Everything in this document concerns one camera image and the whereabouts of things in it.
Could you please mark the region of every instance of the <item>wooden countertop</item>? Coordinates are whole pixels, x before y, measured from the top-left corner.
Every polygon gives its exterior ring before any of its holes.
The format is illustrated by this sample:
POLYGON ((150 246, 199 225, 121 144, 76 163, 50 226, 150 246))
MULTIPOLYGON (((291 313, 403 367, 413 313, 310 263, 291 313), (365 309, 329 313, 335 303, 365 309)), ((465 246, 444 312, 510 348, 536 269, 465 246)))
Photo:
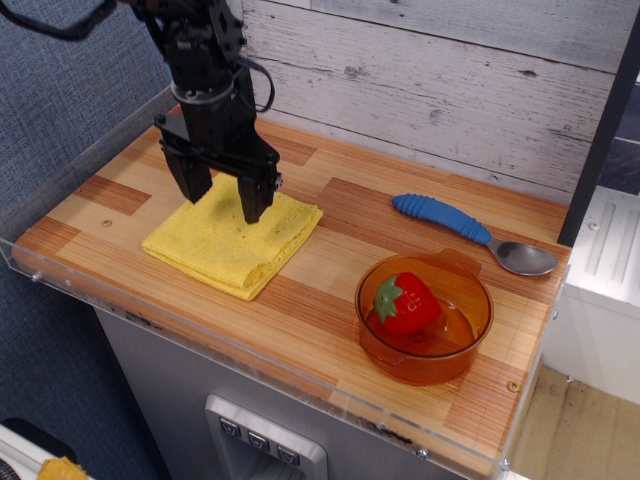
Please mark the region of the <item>wooden countertop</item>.
POLYGON ((185 202, 155 129, 28 230, 14 257, 25 271, 90 303, 248 365, 238 368, 277 388, 295 387, 306 401, 389 441, 428 448, 430 458, 469 476, 491 476, 568 261, 570 250, 555 243, 567 207, 264 120, 258 131, 281 154, 282 192, 317 204, 324 217, 252 302, 199 283, 140 247, 185 202), (459 207, 498 238, 549 249, 560 265, 542 277, 510 274, 485 247, 395 211, 391 198, 408 192, 459 207), (409 386, 381 372, 359 346, 355 289, 381 259, 445 248, 482 265, 494 324, 467 374, 409 386), (510 390, 511 382, 522 388, 510 390))

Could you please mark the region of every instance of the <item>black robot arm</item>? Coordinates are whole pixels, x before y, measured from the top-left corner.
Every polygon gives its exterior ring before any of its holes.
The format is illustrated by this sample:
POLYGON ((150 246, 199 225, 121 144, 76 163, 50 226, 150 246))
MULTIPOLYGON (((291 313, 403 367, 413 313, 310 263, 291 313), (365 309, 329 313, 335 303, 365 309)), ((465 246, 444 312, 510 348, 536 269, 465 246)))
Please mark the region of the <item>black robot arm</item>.
POLYGON ((223 0, 127 0, 164 56, 181 114, 159 115, 163 152, 183 195, 196 202, 211 187, 209 168, 238 178, 247 223, 259 220, 281 184, 278 152, 255 131, 250 69, 268 72, 240 55, 242 22, 223 0))

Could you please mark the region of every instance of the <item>folded yellow towel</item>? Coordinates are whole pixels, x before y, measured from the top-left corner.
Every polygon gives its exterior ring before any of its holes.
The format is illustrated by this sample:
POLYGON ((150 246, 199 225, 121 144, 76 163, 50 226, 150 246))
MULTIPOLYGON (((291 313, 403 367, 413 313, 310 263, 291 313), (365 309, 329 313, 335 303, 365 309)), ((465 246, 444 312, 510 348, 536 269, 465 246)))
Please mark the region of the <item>folded yellow towel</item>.
POLYGON ((143 242, 150 255, 223 292, 251 300, 298 251, 322 217, 276 192, 258 223, 244 220, 235 177, 219 173, 143 242))
POLYGON ((89 480, 86 472, 67 457, 45 460, 37 480, 89 480))

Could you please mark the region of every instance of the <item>wooden floor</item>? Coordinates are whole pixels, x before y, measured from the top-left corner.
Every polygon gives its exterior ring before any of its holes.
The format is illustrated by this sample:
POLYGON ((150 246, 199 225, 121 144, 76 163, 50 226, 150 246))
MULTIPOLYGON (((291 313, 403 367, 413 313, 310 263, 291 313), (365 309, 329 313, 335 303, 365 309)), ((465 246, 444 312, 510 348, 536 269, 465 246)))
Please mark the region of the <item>wooden floor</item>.
POLYGON ((543 367, 511 467, 531 480, 640 479, 640 405, 543 367))

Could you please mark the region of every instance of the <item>button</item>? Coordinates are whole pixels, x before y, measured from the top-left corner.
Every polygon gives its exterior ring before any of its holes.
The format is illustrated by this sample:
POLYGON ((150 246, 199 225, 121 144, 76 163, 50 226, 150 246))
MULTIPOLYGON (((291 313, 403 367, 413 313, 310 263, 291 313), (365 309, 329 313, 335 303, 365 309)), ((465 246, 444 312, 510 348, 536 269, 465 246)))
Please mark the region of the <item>button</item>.
POLYGON ((278 445, 278 457, 280 457, 280 460, 288 463, 289 465, 293 465, 294 467, 298 467, 300 465, 300 457, 298 454, 281 447, 280 445, 278 445))
POLYGON ((248 432, 247 436, 249 437, 249 443, 258 450, 262 450, 263 452, 269 451, 269 440, 253 432, 248 432))
POLYGON ((220 417, 220 426, 222 427, 222 430, 232 437, 240 436, 240 427, 226 418, 220 417))

